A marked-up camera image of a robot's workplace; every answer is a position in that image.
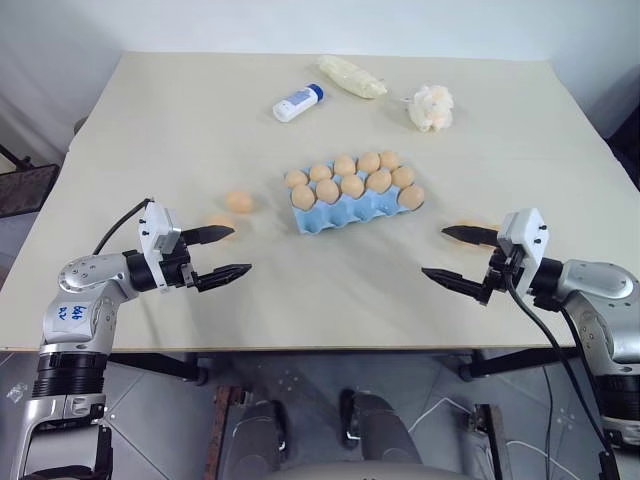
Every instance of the brown egg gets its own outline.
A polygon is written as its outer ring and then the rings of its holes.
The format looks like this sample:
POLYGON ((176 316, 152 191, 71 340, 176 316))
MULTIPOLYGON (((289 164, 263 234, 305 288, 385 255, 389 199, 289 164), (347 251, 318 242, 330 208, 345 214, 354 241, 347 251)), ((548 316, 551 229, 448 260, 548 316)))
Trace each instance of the brown egg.
POLYGON ((417 185, 410 185, 400 192, 398 203, 415 210, 424 203, 424 190, 417 185))
POLYGON ((226 198, 227 208, 233 213, 251 213, 253 198, 248 192, 229 192, 226 198))
MULTIPOLYGON (((207 218, 205 225, 222 225, 223 227, 229 227, 236 230, 236 225, 234 221, 228 217, 227 215, 223 215, 220 213, 216 213, 207 218)), ((237 230, 230 235, 224 237, 224 240, 230 240, 234 238, 237 234, 237 230)))
POLYGON ((314 165, 311 167, 311 171, 309 172, 309 178, 313 182, 319 182, 320 180, 331 178, 332 176, 333 174, 331 173, 331 169, 326 165, 314 165))
POLYGON ((400 188, 408 187, 413 183, 414 179, 415 174, 411 167, 400 167, 391 172, 391 181, 400 188))
POLYGON ((388 170, 378 170, 367 177, 367 188, 374 192, 384 193, 391 186, 391 174, 388 170))
POLYGON ((342 193, 353 198, 360 198, 364 192, 364 183, 357 175, 347 175, 340 182, 342 193))
POLYGON ((356 162, 353 161, 350 155, 343 153, 338 155, 333 162, 333 173, 340 176, 353 175, 356 173, 356 162))
POLYGON ((291 170, 284 179, 287 187, 293 188, 296 185, 306 185, 309 183, 309 177, 301 170, 291 170))
POLYGON ((307 211, 316 203, 316 196, 308 185, 296 185, 291 191, 291 203, 294 207, 307 211))
POLYGON ((380 168, 380 156, 376 152, 367 152, 358 159, 358 170, 372 173, 380 168))
POLYGON ((388 168, 392 172, 400 166, 400 158, 396 153, 387 150, 380 154, 380 166, 388 168))
POLYGON ((336 203, 338 197, 340 196, 340 190, 338 190, 338 186, 336 182, 331 180, 330 178, 325 178, 324 180, 320 180, 318 185, 316 185, 316 197, 318 200, 322 200, 328 204, 336 203))

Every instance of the white table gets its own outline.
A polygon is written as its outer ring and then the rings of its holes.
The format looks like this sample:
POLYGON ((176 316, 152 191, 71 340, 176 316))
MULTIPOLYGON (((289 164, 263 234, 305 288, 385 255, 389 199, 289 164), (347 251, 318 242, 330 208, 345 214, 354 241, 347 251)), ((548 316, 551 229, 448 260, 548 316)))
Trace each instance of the white table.
MULTIPOLYGON (((115 349, 444 348, 546 345, 512 300, 488 307, 426 278, 421 266, 481 281, 490 250, 439 233, 460 221, 499 224, 536 206, 547 256, 610 261, 640 274, 640 198, 544 62, 357 57, 385 99, 356 98, 314 56, 128 53, 71 144, 58 183, 0 293, 2 348, 36 349, 67 261, 90 253, 146 195, 184 227, 224 211, 232 189, 260 207, 238 235, 191 249, 196 270, 253 263, 235 283, 199 294, 147 292, 124 304, 115 349), (271 106, 310 82, 325 100, 290 124, 271 106), (451 129, 412 128, 398 98, 446 85, 451 129), (336 154, 391 149, 428 192, 417 212, 300 235, 282 174, 336 154)), ((104 252, 139 248, 135 222, 104 252)), ((564 345, 559 315, 540 312, 564 345)))

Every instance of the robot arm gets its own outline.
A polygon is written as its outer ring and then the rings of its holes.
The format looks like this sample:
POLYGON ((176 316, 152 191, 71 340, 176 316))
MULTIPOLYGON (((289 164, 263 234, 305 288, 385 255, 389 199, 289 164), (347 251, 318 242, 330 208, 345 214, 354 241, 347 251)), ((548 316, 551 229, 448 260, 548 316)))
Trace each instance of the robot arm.
POLYGON ((511 276, 517 293, 534 305, 560 311, 577 332, 596 395, 605 435, 614 445, 640 446, 640 286, 611 263, 543 258, 547 226, 535 209, 511 214, 499 232, 454 226, 443 230, 458 240, 496 247, 482 283, 439 269, 422 271, 445 288, 486 305, 494 290, 505 291, 511 276))
POLYGON ((251 265, 227 265, 198 276, 187 250, 232 232, 217 226, 183 232, 172 212, 150 202, 139 224, 142 253, 92 255, 62 269, 58 295, 44 317, 38 377, 25 407, 11 480, 111 478, 111 430, 100 419, 118 307, 153 288, 205 291, 241 277, 251 265))

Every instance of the blue bottle cap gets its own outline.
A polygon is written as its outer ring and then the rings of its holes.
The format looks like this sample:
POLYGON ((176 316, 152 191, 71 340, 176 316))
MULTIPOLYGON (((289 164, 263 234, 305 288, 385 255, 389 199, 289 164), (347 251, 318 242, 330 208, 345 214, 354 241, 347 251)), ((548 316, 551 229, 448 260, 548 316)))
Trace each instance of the blue bottle cap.
POLYGON ((316 85, 315 83, 310 83, 309 85, 307 85, 307 88, 310 88, 311 90, 313 90, 314 92, 316 92, 316 95, 318 95, 318 101, 322 100, 322 97, 324 97, 324 92, 322 91, 322 89, 316 85))

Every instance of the egg tray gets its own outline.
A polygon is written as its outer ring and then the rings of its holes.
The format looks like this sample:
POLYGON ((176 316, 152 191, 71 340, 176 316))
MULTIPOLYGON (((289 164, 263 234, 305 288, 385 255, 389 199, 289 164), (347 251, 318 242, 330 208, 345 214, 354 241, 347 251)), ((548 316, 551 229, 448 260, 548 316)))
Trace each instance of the egg tray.
MULTIPOLYGON (((333 162, 327 163, 333 171, 333 162)), ((302 171, 309 175, 311 168, 302 171)), ((365 183, 369 174, 358 170, 356 175, 365 183)), ((341 175, 334 175, 331 179, 340 186, 341 175)), ((316 183, 310 181, 307 185, 314 191, 316 183)), ((401 188, 391 185, 384 193, 377 193, 365 187, 360 198, 353 198, 341 194, 336 203, 330 205, 322 200, 316 200, 310 210, 304 211, 291 205, 293 215, 300 233, 316 234, 328 228, 342 228, 349 223, 364 223, 376 217, 392 217, 398 213, 411 211, 398 203, 401 188)))

